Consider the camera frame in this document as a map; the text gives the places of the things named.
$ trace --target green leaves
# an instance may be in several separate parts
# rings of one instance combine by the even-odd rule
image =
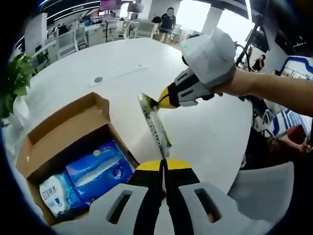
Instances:
[[[17,55],[5,68],[3,84],[0,86],[0,118],[7,118],[13,113],[13,103],[18,95],[27,95],[32,74],[36,73],[30,63],[31,57],[25,53]]]
[[[4,98],[4,104],[10,113],[13,113],[13,99],[10,94],[7,94]]]
[[[27,95],[26,86],[17,87],[14,90],[14,94],[16,94],[16,95]]]

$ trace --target blue tissue pack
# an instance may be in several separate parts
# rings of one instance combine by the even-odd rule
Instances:
[[[80,198],[87,204],[119,183],[127,183],[133,168],[114,141],[66,166]]]
[[[89,207],[77,194],[66,170],[50,176],[39,185],[43,202],[52,214],[59,219],[67,219],[81,213]]]

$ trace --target poster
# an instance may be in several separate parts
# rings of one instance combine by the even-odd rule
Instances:
[[[292,74],[291,74],[291,77],[292,78],[296,78],[296,79],[308,79],[307,76],[297,72],[297,71],[293,71]]]
[[[281,76],[290,77],[292,73],[293,73],[293,70],[285,67]]]

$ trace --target hand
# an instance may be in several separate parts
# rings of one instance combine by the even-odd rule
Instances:
[[[299,146],[299,151],[301,153],[308,153],[309,150],[311,149],[311,146],[309,146],[307,142],[308,142],[308,137],[305,137],[304,142]]]
[[[223,93],[234,96],[248,95],[251,91],[254,75],[255,73],[245,72],[237,68],[231,80],[212,88],[211,92],[219,95]]]

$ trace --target ceiling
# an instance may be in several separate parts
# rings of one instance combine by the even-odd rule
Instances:
[[[201,0],[211,3],[213,6],[229,9],[237,14],[248,18],[245,10],[246,0]],[[42,12],[48,13],[48,17],[64,9],[77,6],[84,3],[82,7],[97,6],[96,0],[48,0],[40,6],[34,15]],[[276,42],[288,54],[297,54],[300,51],[309,51],[313,45],[312,29],[313,24],[313,0],[250,0],[251,8],[254,14],[262,14],[264,10],[270,9],[272,15],[278,22],[278,35]],[[64,12],[63,14],[75,11],[76,8]],[[48,19],[48,24],[52,24],[53,18]]]

